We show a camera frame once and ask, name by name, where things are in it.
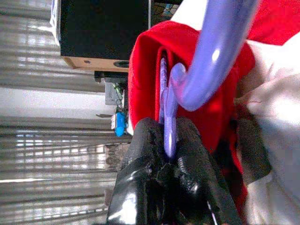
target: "blue object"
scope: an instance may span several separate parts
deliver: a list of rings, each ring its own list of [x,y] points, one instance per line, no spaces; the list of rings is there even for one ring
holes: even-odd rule
[[[121,137],[126,128],[126,122],[125,122],[125,114],[122,112],[116,113],[116,128],[115,128],[115,133],[117,137]]]
[[[160,62],[159,123],[164,124],[164,148],[176,153],[178,103],[188,111],[205,104],[227,77],[245,40],[258,0],[209,0],[203,29],[188,72],[176,64],[168,87],[165,56]]]

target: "wooden panel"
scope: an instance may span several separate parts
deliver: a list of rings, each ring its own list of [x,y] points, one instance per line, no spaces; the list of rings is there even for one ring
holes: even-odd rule
[[[120,60],[83,58],[83,57],[63,57],[66,63],[74,69],[93,71],[128,72],[128,68],[116,67],[113,63]]]

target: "white fabric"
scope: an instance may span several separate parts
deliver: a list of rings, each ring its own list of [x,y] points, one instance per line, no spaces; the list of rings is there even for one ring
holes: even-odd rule
[[[248,185],[249,224],[300,224],[300,33],[283,46],[248,41],[255,55],[245,102],[262,129],[272,173]]]

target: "red fabric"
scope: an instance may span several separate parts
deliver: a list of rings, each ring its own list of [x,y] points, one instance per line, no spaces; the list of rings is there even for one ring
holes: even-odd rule
[[[300,31],[299,0],[262,0],[248,39],[283,45]]]
[[[171,21],[160,23],[138,37],[130,57],[128,74],[129,113],[133,127],[145,117],[158,121],[159,61],[162,53],[167,55],[168,74],[177,62],[188,68],[198,37],[198,31]],[[244,44],[229,75],[209,102],[194,112],[178,108],[177,116],[185,116],[193,121],[204,146],[211,152],[216,149],[221,138],[229,140],[233,137],[227,131],[230,116],[234,112],[236,85],[254,65],[252,51]],[[245,188],[240,188],[238,194],[232,195],[239,212],[246,195]]]

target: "sheer curtain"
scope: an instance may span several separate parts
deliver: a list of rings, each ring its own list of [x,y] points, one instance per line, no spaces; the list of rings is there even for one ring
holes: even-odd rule
[[[93,72],[60,57],[45,31],[50,8],[51,0],[0,1],[0,86],[103,92]],[[116,179],[104,145],[130,140],[109,120],[0,115],[0,224],[103,223]]]

